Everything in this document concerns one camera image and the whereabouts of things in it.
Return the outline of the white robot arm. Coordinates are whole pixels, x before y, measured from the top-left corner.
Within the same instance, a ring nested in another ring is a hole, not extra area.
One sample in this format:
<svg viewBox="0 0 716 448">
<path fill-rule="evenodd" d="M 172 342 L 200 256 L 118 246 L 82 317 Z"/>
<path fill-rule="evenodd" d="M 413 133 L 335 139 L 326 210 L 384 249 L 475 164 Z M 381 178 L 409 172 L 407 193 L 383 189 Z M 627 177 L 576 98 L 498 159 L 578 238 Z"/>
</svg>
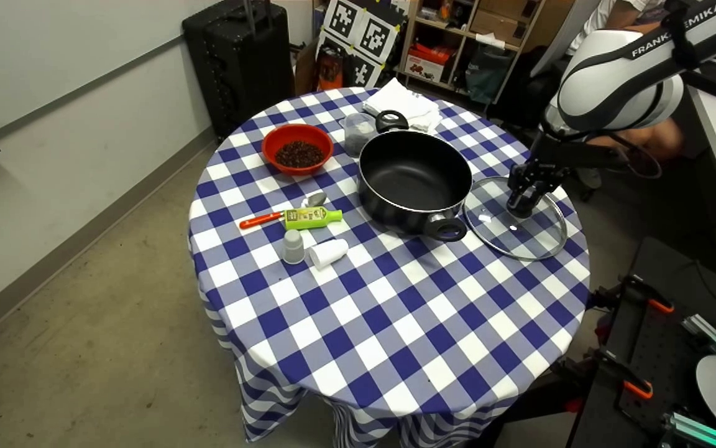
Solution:
<svg viewBox="0 0 716 448">
<path fill-rule="evenodd" d="M 716 0 L 669 0 L 650 32 L 596 30 L 567 61 L 540 120 L 529 159 L 506 178 L 506 209 L 524 218 L 568 166 L 613 166 L 599 133 L 655 125 L 684 86 L 716 96 Z"/>
</svg>

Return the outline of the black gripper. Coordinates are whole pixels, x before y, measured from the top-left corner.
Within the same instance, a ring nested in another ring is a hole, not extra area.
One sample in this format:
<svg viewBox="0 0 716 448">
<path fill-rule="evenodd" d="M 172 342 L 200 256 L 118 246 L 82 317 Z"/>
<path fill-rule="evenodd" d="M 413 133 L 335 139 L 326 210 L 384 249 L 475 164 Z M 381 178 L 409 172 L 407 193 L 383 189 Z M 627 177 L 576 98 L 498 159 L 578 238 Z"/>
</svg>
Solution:
<svg viewBox="0 0 716 448">
<path fill-rule="evenodd" d="M 536 209 L 547 205 L 547 193 L 553 190 L 563 178 L 563 168 L 556 164 L 545 164 L 540 159 L 526 159 L 524 164 L 510 172 L 506 185 L 510 199 L 506 209 L 515 218 L 524 218 Z"/>
</svg>

